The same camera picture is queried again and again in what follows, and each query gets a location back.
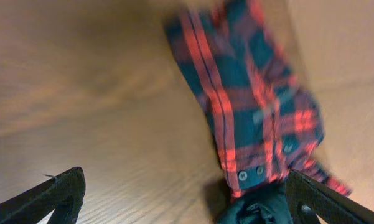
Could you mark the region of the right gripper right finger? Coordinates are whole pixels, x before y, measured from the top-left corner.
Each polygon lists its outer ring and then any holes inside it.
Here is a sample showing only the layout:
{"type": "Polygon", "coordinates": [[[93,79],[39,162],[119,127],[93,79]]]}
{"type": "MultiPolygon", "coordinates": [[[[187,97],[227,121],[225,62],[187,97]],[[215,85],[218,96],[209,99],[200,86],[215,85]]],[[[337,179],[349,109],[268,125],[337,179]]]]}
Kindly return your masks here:
{"type": "Polygon", "coordinates": [[[295,224],[374,224],[374,212],[298,171],[286,179],[286,197],[295,224]]]}

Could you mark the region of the red navy plaid shirt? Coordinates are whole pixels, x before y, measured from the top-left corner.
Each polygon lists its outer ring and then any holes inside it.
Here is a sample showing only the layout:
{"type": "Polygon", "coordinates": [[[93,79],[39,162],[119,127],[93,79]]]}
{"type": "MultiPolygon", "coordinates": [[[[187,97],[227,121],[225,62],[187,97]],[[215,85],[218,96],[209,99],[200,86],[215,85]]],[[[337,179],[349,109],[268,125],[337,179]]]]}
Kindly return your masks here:
{"type": "Polygon", "coordinates": [[[233,198],[282,182],[292,170],[350,195],[314,159],[324,138],[320,109],[265,27],[258,1],[184,11],[165,32],[206,115],[233,198]]]}

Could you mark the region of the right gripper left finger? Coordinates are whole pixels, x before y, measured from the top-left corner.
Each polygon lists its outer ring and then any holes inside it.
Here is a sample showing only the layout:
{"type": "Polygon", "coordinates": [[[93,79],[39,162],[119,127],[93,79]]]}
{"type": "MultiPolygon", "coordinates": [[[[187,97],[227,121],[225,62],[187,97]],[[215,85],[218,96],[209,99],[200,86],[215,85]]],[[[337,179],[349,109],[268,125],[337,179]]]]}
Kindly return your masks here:
{"type": "Polygon", "coordinates": [[[0,223],[35,224],[48,214],[53,224],[76,224],[86,183],[83,169],[72,167],[0,203],[0,223]]]}

